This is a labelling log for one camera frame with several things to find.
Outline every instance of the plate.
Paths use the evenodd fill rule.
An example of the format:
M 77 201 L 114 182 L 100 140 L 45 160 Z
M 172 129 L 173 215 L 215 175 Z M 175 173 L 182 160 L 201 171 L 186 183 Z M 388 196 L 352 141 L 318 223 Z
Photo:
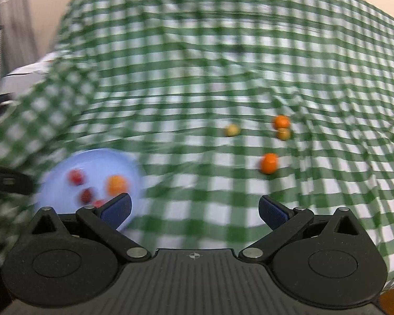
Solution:
M 68 180 L 72 169 L 81 169 L 85 175 L 83 185 L 75 186 Z M 124 151 L 113 149 L 93 149 L 70 156 L 57 164 L 45 177 L 35 196 L 36 210 L 51 206 L 57 214 L 75 213 L 85 206 L 79 198 L 85 188 L 93 188 L 93 200 L 112 197 L 106 193 L 106 181 L 111 175 L 123 176 L 129 185 L 131 197 L 131 214 L 118 227 L 124 228 L 140 211 L 143 196 L 143 174 L 137 162 Z

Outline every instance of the silver screw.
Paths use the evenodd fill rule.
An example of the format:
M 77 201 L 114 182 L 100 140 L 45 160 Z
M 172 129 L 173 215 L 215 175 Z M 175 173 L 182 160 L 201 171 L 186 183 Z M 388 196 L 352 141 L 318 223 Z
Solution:
M 127 255 L 131 258 L 143 258 L 147 255 L 147 250 L 142 247 L 132 247 L 127 250 Z
M 263 251 L 257 247 L 249 247 L 242 251 L 242 254 L 246 258 L 260 258 L 263 255 Z

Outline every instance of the tablecloth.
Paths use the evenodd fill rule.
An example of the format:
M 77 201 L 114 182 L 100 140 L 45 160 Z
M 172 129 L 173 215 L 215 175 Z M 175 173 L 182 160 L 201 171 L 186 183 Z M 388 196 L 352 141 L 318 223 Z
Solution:
M 394 286 L 394 19 L 362 0 L 73 0 L 49 74 L 0 124 L 0 164 L 40 179 L 110 147 L 146 172 L 125 229 L 150 251 L 240 250 L 261 195 L 360 219 Z M 292 138 L 275 138 L 287 115 Z M 239 136 L 223 128 L 238 124 Z M 279 169 L 263 175 L 260 157 Z M 0 200 L 5 253 L 32 216 Z

